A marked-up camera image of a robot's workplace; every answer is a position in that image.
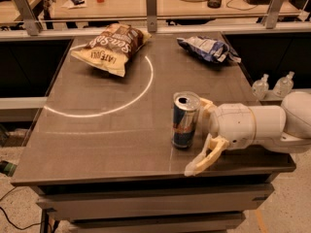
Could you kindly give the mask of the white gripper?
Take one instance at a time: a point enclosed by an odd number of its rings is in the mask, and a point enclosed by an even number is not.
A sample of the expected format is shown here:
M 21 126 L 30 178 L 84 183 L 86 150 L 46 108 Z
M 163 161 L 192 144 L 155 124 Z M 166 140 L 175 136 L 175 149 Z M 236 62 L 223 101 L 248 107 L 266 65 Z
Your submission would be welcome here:
M 208 136 L 201 153 L 185 169 L 186 177 L 196 176 L 221 156 L 224 150 L 247 148 L 255 139 L 256 121 L 251 109 L 243 104 L 222 104 L 200 99 L 201 127 L 208 127 Z

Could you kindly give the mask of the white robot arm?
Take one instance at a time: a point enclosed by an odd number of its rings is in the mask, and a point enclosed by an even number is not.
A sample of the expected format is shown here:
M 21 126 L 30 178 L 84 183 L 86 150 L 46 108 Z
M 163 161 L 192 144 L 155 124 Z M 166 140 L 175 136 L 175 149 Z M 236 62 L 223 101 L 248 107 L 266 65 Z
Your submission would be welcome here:
M 187 177 L 208 169 L 225 150 L 262 146 L 275 152 L 301 153 L 310 149 L 310 95 L 306 92 L 286 95 L 279 106 L 216 106 L 207 99 L 201 104 L 207 138 L 201 153 L 186 166 Z

